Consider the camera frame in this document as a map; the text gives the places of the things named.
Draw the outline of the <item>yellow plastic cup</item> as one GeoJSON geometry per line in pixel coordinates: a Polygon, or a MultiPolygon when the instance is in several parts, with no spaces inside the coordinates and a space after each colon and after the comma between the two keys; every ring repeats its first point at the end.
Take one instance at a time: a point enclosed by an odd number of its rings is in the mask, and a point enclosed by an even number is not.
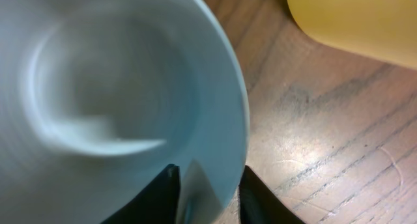
{"type": "Polygon", "coordinates": [[[324,45],[416,68],[416,0],[287,0],[309,37],[324,45]]]}

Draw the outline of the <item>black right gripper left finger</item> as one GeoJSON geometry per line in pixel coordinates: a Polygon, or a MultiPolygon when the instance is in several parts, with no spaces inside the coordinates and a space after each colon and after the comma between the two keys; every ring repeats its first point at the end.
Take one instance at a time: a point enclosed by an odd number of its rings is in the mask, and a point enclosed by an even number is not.
{"type": "Polygon", "coordinates": [[[179,195],[180,170],[169,164],[102,224],[172,224],[176,220],[179,195]]]}

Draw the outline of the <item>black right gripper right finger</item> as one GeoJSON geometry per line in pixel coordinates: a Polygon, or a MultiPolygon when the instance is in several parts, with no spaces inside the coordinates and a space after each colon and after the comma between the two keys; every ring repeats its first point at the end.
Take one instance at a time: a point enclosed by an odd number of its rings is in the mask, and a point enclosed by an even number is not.
{"type": "Polygon", "coordinates": [[[304,224],[247,165],[238,186],[241,224],[304,224]]]}

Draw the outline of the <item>grey plastic bowl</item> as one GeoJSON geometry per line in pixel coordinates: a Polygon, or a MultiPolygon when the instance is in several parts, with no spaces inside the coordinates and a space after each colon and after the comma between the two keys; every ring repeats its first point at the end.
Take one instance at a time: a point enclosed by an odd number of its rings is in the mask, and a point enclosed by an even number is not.
{"type": "Polygon", "coordinates": [[[170,164],[175,222],[212,223],[249,129],[204,0],[1,0],[2,223],[101,223],[170,164]]]}

